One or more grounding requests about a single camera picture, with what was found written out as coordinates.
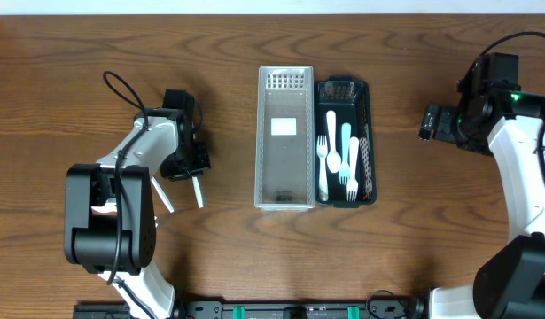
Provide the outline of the dark green plastic basket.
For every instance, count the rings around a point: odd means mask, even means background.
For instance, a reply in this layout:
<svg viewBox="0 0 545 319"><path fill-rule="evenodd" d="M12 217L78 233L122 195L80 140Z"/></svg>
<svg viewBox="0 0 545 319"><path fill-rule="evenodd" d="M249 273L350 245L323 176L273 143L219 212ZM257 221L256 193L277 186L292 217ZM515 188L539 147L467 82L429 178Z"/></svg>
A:
<svg viewBox="0 0 545 319"><path fill-rule="evenodd" d="M316 200L337 208L377 199L367 82L332 76L314 85Z"/></svg>

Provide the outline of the pale blue plastic fork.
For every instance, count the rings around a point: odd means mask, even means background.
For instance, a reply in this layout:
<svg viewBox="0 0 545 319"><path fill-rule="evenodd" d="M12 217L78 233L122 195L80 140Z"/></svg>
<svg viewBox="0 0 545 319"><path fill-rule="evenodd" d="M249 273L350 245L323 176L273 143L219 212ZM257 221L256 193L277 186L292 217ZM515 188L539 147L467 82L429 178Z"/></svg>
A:
<svg viewBox="0 0 545 319"><path fill-rule="evenodd" d="M339 183L341 185L346 185L349 176L350 176L350 165L349 165L349 146L350 146L350 137L351 137L351 124L344 122L341 126L341 166L339 169Z"/></svg>

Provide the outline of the white plastic fork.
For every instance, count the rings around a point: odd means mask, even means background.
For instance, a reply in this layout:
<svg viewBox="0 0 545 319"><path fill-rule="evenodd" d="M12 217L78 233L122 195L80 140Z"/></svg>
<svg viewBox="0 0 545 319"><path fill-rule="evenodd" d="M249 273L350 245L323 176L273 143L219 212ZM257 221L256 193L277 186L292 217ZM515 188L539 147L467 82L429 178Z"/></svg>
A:
<svg viewBox="0 0 545 319"><path fill-rule="evenodd" d="M316 154L319 159L319 180L318 180L319 199L321 201L327 201L329 199L329 190L328 190L327 172L326 172L326 158L328 155L328 145L327 145L327 137L325 135L320 135L317 137Z"/></svg>
<svg viewBox="0 0 545 319"><path fill-rule="evenodd" d="M358 182L356 180L356 167L358 160L358 151L359 151L359 139L355 136L350 138L349 145L349 179L346 183L346 199L348 201L356 201L356 196L358 192Z"/></svg>

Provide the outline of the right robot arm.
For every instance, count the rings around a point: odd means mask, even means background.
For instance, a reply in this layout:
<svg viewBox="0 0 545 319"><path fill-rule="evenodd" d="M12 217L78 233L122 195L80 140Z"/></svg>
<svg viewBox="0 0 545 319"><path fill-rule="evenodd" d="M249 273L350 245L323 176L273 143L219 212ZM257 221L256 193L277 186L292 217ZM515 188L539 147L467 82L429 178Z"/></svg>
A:
<svg viewBox="0 0 545 319"><path fill-rule="evenodd" d="M494 157L509 221L506 246L472 283L431 290L431 318L545 318L545 97L518 85L518 56L480 55L456 107L429 105L419 138Z"/></svg>

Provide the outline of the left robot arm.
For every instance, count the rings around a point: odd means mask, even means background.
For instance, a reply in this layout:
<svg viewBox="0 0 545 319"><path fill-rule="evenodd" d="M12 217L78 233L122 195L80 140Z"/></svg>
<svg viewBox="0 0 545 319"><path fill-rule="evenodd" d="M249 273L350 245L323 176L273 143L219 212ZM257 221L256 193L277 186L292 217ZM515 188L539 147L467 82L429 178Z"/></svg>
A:
<svg viewBox="0 0 545 319"><path fill-rule="evenodd" d="M112 283L135 318L176 318L175 288L153 259L156 230L154 176L192 179L210 167L206 146L195 139L199 112L193 95L168 89L162 106L138 113L131 132L93 164L66 173L64 252L72 264Z"/></svg>

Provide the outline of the white plastic utensil under arm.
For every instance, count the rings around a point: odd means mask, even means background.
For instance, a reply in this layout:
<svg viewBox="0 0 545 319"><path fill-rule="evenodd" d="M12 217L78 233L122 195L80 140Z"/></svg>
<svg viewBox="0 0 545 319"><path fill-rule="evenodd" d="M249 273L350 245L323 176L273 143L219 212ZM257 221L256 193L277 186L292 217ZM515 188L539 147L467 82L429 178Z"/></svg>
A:
<svg viewBox="0 0 545 319"><path fill-rule="evenodd" d="M167 196L166 192L164 192L162 186L158 182L157 178L153 176L151 178L152 186L154 187L154 190L156 190L157 194L160 197L160 200L164 204L164 206L167 208L167 210L170 213L173 213L175 211L173 204L171 203L169 197Z"/></svg>

